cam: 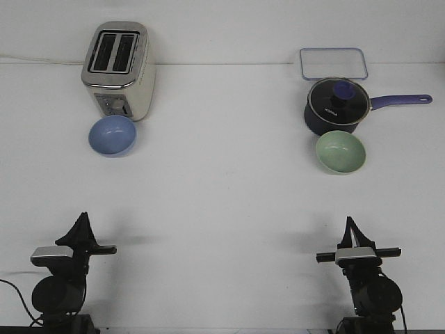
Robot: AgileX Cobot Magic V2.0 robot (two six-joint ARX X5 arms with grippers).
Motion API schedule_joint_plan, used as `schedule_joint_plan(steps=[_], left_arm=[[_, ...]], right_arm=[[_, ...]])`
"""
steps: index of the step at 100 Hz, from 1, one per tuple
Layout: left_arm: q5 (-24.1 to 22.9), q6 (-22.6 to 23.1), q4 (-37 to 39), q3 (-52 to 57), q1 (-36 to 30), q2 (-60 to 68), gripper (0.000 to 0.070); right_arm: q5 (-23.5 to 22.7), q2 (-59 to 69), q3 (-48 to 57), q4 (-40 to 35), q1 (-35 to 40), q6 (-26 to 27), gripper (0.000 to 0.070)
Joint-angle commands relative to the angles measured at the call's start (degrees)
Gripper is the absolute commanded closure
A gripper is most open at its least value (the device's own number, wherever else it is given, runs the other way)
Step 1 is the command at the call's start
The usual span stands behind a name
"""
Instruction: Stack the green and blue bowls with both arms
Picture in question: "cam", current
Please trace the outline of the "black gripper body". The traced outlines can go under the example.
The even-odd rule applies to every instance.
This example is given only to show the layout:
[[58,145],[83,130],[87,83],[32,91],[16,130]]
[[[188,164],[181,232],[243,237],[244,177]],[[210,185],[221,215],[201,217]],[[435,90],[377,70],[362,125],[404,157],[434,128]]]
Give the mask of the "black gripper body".
[[93,255],[113,255],[117,253],[117,246],[100,246],[98,244],[77,244],[70,246],[73,250],[69,268],[88,268],[90,257]]
[[316,261],[318,263],[334,262],[347,272],[368,271],[373,275],[381,273],[380,266],[382,259],[386,257],[399,257],[401,249],[395,248],[377,248],[371,247],[352,247],[340,248],[335,252],[317,253]]

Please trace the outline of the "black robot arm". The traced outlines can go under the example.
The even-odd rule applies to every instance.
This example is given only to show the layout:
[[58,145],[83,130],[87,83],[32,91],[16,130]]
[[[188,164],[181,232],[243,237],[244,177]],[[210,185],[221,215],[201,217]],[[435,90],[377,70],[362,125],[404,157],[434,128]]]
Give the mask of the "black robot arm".
[[355,315],[340,320],[335,333],[394,333],[394,313],[398,310],[406,324],[402,291],[381,268],[384,258],[400,255],[398,247],[378,248],[352,217],[346,218],[337,249],[316,254],[318,263],[333,262],[341,268],[350,287]]
[[89,261],[93,255],[113,255],[117,247],[97,243],[88,213],[80,214],[69,232],[53,246],[34,250],[31,263],[50,276],[33,289],[31,301],[40,312],[45,333],[99,333],[92,317],[80,313],[86,300]]

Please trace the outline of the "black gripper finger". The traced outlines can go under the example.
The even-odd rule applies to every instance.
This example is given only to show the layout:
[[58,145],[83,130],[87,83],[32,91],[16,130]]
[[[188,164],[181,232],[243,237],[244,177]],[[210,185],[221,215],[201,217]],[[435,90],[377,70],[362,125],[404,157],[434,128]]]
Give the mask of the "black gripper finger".
[[55,240],[56,245],[77,245],[86,235],[86,213],[82,212],[68,233]]
[[352,217],[350,217],[350,230],[351,235],[353,236],[353,239],[355,241],[355,245],[357,247],[369,247],[372,249],[376,249],[375,242],[371,241],[364,235],[364,233],[358,228]]
[[339,243],[339,249],[353,247],[353,241],[352,241],[352,236],[351,236],[352,224],[353,224],[353,219],[351,216],[348,216],[346,219],[345,231],[344,231],[342,240]]
[[86,234],[87,234],[87,240],[92,245],[97,245],[97,240],[95,238],[94,232],[92,231],[89,215],[87,212],[85,212],[86,215]]

